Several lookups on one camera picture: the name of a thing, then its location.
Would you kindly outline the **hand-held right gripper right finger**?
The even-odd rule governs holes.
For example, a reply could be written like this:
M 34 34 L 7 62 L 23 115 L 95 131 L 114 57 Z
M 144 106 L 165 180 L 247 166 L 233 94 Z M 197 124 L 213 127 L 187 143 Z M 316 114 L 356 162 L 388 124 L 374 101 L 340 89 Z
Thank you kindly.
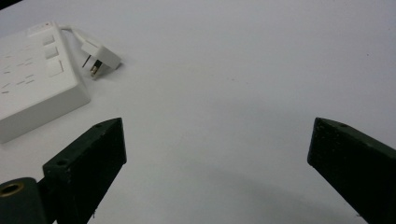
M 307 162 L 368 224 L 396 224 L 396 149 L 344 123 L 317 118 Z

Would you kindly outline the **white power strip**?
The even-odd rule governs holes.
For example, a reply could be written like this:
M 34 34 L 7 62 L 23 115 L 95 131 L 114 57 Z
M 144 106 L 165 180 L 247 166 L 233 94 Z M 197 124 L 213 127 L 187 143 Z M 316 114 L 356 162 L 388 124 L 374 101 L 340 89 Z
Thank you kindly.
M 89 101 L 55 22 L 0 38 L 0 144 Z

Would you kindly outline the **white power plug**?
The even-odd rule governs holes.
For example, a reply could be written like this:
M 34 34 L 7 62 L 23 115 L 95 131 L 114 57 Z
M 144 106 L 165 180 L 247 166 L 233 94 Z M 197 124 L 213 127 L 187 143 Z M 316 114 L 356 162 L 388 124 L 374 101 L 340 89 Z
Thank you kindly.
M 85 40 L 82 43 L 81 49 L 88 54 L 87 61 L 91 57 L 95 59 L 90 69 L 91 77 L 97 77 L 98 71 L 103 65 L 111 69 L 117 69 L 120 65 L 120 56 L 95 40 Z

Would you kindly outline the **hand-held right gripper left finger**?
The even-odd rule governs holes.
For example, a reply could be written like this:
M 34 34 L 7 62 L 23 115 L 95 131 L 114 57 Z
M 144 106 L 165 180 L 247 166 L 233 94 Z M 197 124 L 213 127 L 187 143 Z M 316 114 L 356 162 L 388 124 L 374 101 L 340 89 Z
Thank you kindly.
M 127 162 L 121 118 L 93 125 L 43 165 L 58 224 L 87 224 Z

